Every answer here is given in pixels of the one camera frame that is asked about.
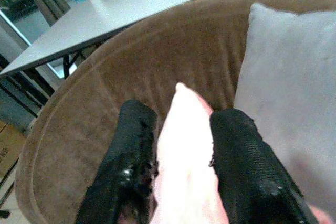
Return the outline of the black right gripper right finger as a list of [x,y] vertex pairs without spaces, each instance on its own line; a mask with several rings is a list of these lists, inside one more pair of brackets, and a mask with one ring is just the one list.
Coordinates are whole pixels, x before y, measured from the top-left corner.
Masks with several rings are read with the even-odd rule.
[[238,109],[210,117],[210,166],[229,223],[314,223],[303,194],[254,120]]

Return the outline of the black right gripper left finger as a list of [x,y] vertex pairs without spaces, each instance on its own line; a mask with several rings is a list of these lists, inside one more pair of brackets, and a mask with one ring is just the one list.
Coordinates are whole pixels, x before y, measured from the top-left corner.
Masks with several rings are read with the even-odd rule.
[[157,114],[138,100],[123,103],[113,140],[87,188],[76,223],[150,223],[159,171]]

